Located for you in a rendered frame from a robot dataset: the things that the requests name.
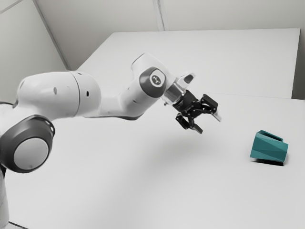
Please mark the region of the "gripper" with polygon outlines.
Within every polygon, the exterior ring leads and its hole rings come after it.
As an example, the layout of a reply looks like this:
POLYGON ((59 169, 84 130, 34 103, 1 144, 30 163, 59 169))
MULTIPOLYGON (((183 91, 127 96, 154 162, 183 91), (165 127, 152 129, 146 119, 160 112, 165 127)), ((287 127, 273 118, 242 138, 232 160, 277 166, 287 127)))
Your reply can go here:
POLYGON ((195 118, 201 114, 209 114, 219 122, 222 120, 218 114, 218 103, 207 94, 204 94, 201 99, 197 99, 189 90, 186 90, 178 102, 173 104, 173 108, 179 112, 175 119, 182 128, 185 130, 192 129, 199 134, 202 134, 203 130, 194 122, 194 118, 190 114, 187 114, 188 111, 193 110, 195 118))

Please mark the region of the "teal faceted mug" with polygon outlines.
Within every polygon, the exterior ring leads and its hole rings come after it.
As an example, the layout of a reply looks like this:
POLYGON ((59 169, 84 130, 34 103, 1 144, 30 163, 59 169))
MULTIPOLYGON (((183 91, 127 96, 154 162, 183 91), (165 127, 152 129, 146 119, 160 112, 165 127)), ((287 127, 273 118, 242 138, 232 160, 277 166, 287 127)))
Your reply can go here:
POLYGON ((260 130, 255 134, 250 158, 283 163, 287 151, 288 144, 282 138, 260 130))

